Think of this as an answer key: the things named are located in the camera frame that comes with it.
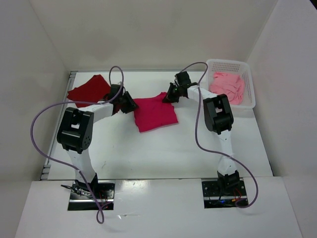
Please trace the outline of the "white plastic basket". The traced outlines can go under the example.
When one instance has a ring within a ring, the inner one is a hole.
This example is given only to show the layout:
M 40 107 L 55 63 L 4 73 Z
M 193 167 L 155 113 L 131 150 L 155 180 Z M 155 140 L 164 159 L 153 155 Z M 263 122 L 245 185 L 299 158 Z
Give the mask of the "white plastic basket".
M 234 60 L 209 59 L 206 88 L 215 94 L 225 94 L 233 108 L 253 109 L 256 105 L 250 67 Z

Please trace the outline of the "magenta t shirt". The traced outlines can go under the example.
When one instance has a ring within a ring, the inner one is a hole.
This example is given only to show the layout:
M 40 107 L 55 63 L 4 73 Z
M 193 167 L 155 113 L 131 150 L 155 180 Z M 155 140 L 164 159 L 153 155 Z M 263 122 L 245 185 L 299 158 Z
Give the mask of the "magenta t shirt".
M 163 102 L 165 96 L 166 92 L 161 92 L 155 97 L 134 99 L 138 105 L 134 120 L 140 133 L 178 123 L 174 106 Z

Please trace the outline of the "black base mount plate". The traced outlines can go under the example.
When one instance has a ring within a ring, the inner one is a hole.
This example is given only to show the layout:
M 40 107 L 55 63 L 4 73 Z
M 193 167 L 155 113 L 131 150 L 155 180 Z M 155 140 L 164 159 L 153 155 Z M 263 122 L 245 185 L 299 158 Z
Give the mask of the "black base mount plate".
M 220 189 L 216 179 L 203 179 L 202 191 L 205 209 L 232 208 L 236 207 L 236 202 L 243 207 L 249 204 L 242 179 L 240 179 L 237 186 L 226 191 Z
M 88 190 L 78 188 L 75 183 L 72 186 L 61 185 L 61 187 L 70 190 L 68 202 L 68 211 L 97 211 L 96 205 L 91 193 Z M 102 182 L 98 184 L 95 197 L 103 210 L 113 210 L 114 208 L 115 183 Z

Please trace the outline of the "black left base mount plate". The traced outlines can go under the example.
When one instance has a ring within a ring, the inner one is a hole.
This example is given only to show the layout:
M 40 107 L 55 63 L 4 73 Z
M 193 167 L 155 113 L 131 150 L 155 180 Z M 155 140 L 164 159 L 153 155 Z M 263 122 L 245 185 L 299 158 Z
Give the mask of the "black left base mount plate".
M 97 211 L 96 205 L 91 193 L 88 190 L 78 188 L 75 183 L 72 186 L 61 185 L 61 187 L 70 190 L 68 202 L 68 211 Z M 103 210 L 113 210 L 114 208 L 115 183 L 102 182 L 98 184 L 95 197 Z

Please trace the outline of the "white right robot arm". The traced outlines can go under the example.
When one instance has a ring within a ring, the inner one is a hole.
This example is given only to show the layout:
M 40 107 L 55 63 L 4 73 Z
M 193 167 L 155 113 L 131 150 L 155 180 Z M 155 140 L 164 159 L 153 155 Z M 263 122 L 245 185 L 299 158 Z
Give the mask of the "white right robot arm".
M 197 82 L 192 82 L 188 72 L 175 75 L 170 83 L 164 103 L 177 103 L 179 98 L 186 97 L 199 103 L 199 109 L 204 111 L 204 122 L 208 131 L 217 135 L 221 150 L 215 151 L 221 158 L 217 168 L 217 189 L 223 195 L 230 194 L 238 185 L 240 176 L 234 160 L 231 143 L 231 130 L 234 118 L 228 97 L 217 95 L 204 88 Z

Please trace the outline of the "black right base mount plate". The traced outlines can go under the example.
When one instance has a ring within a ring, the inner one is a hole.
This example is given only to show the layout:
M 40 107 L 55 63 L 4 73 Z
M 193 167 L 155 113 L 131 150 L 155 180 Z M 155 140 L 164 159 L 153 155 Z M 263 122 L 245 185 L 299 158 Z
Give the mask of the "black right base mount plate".
M 242 179 L 240 179 L 237 186 L 226 191 L 220 189 L 216 179 L 203 179 L 202 191 L 205 209 L 232 208 L 236 207 L 236 202 L 243 207 L 249 204 Z

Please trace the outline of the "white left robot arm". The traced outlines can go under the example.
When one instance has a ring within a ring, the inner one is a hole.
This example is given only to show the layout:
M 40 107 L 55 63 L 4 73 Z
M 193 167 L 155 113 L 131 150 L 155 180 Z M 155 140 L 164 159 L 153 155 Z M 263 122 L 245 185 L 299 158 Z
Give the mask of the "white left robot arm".
M 135 111 L 139 106 L 125 88 L 119 84 L 110 87 L 104 99 L 85 108 L 65 109 L 57 142 L 67 151 L 72 166 L 75 167 L 75 187 L 87 198 L 98 195 L 100 186 L 89 154 L 94 123 L 122 111 L 125 114 Z

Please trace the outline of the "light pink t shirt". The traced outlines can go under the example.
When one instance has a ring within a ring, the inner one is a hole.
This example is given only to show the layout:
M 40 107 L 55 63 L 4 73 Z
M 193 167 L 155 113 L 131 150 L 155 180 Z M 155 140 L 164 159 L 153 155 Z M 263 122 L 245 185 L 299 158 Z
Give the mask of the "light pink t shirt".
M 225 94 L 230 104 L 239 105 L 243 101 L 245 82 L 240 75 L 228 72 L 215 72 L 209 91 L 217 95 Z

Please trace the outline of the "dark red folded t shirt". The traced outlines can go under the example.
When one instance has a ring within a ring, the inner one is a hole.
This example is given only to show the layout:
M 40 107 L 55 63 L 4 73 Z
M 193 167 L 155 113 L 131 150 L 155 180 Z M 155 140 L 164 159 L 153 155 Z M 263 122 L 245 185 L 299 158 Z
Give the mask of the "dark red folded t shirt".
M 76 101 L 76 107 L 83 108 L 89 106 L 90 104 L 81 102 L 97 103 L 109 92 L 110 85 L 99 74 L 94 75 L 85 84 L 68 91 L 67 99 Z

